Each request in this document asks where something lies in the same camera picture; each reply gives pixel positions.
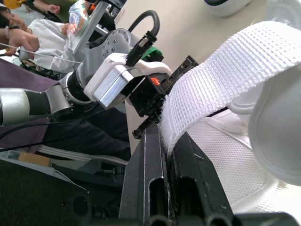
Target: white shirt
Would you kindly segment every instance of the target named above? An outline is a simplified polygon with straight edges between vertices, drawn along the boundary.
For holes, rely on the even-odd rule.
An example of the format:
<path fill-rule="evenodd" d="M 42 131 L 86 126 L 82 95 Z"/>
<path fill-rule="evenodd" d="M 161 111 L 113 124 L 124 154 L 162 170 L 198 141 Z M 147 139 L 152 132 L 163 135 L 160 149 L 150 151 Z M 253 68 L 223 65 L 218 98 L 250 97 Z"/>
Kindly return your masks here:
<path fill-rule="evenodd" d="M 69 48 L 67 36 L 61 33 L 63 24 L 56 23 L 50 20 L 34 20 L 28 26 L 34 35 L 39 38 L 40 48 L 36 52 L 47 56 L 35 55 L 34 63 L 45 69 L 49 69 L 61 73 L 73 72 L 78 66 L 78 63 L 68 62 L 61 59 L 82 62 L 84 59 L 83 53 L 73 55 Z"/>

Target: white wall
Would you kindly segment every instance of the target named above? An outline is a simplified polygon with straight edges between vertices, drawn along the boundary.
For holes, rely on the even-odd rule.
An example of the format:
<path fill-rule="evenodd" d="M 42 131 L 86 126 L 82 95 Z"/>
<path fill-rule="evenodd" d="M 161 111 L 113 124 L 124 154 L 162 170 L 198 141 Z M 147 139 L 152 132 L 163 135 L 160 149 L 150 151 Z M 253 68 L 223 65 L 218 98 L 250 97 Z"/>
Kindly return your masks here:
<path fill-rule="evenodd" d="M 254 0 L 240 12 L 219 18 L 210 14 L 203 0 L 127 0 L 124 14 L 116 22 L 117 27 L 128 28 L 142 12 L 155 10 L 161 22 L 155 46 L 174 70 L 188 55 L 202 63 L 231 35 L 261 21 L 266 2 Z M 134 34 L 142 37 L 151 28 L 152 19 L 146 18 Z"/>

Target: plastic bag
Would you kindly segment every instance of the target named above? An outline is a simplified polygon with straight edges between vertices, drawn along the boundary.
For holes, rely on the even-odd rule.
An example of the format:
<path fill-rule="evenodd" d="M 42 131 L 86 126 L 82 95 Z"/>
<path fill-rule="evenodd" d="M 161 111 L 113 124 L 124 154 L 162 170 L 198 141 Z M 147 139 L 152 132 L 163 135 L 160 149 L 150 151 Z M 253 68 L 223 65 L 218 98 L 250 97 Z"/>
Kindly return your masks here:
<path fill-rule="evenodd" d="M 73 50 L 75 36 L 81 35 L 89 22 L 85 1 L 78 0 L 69 9 L 69 28 L 67 31 L 70 49 Z"/>

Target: black hair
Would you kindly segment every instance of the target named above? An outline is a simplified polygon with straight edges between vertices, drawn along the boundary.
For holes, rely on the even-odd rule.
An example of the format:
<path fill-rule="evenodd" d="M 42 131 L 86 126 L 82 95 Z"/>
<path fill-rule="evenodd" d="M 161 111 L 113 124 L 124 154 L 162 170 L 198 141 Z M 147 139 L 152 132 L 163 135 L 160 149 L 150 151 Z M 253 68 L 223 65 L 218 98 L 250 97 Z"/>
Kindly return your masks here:
<path fill-rule="evenodd" d="M 9 26 L 9 20 L 2 15 L 2 12 L 10 12 L 10 9 L 5 6 L 0 6 L 0 28 L 5 28 Z"/>

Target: black cable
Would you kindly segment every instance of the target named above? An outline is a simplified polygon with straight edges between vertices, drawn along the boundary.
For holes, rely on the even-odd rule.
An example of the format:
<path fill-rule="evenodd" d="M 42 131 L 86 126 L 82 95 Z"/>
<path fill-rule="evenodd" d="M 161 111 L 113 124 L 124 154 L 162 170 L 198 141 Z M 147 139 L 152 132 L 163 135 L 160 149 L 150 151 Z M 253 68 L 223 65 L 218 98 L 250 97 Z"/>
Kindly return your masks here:
<path fill-rule="evenodd" d="M 15 128 L 12 128 L 4 133 L 2 133 L 0 135 L 0 140 L 2 140 L 4 137 L 6 137 L 8 134 L 11 134 L 17 130 L 20 130 L 20 129 L 24 129 L 24 128 L 27 128 L 27 127 L 33 127 L 33 126 L 47 126 L 47 125 L 54 125 L 54 124 L 65 124 L 65 123 L 70 123 L 70 122 L 73 122 L 73 121 L 77 121 L 77 120 L 83 120 L 83 119 L 86 119 L 86 118 L 89 118 L 93 115 L 96 115 L 98 113 L 101 113 L 101 112 L 104 112 L 105 110 L 102 109 L 100 111 L 97 111 L 97 112 L 94 112 L 94 113 L 91 113 L 89 115 L 86 115 L 86 116 L 83 116 L 83 117 L 78 117 L 76 119 L 72 119 L 72 120 L 67 120 L 67 121 L 51 121 L 51 122 L 38 122 L 38 123 L 28 123 L 28 124 L 25 124 L 25 125 L 21 125 L 21 126 L 18 126 L 18 127 L 15 127 Z"/>
<path fill-rule="evenodd" d="M 85 113 L 92 112 L 92 111 L 95 110 L 98 106 L 99 106 L 98 103 L 95 103 L 95 105 L 94 105 L 93 107 L 91 107 L 90 109 L 86 110 Z"/>
<path fill-rule="evenodd" d="M 132 23 L 132 25 L 129 27 L 128 31 L 132 32 L 133 29 L 146 17 L 151 16 L 154 21 L 154 26 L 151 30 L 151 34 L 153 36 L 157 36 L 160 30 L 160 20 L 158 14 L 154 10 L 148 10 L 142 13 L 138 18 Z"/>
<path fill-rule="evenodd" d="M 63 140 L 63 139 L 71 138 L 71 137 L 74 137 L 74 135 L 66 136 L 66 137 L 61 137 L 61 138 L 44 140 L 44 141 L 41 141 L 41 142 L 38 142 L 38 143 L 33 143 L 33 144 L 28 144 L 28 145 L 21 145 L 21 146 L 14 146 L 14 147 L 3 148 L 3 149 L 0 149 L 0 152 L 6 152 L 6 151 L 15 150 L 15 149 L 25 148 L 25 147 L 36 146 L 36 145 L 43 145 L 43 144 L 46 144 L 46 143 L 49 143 L 49 142 Z"/>

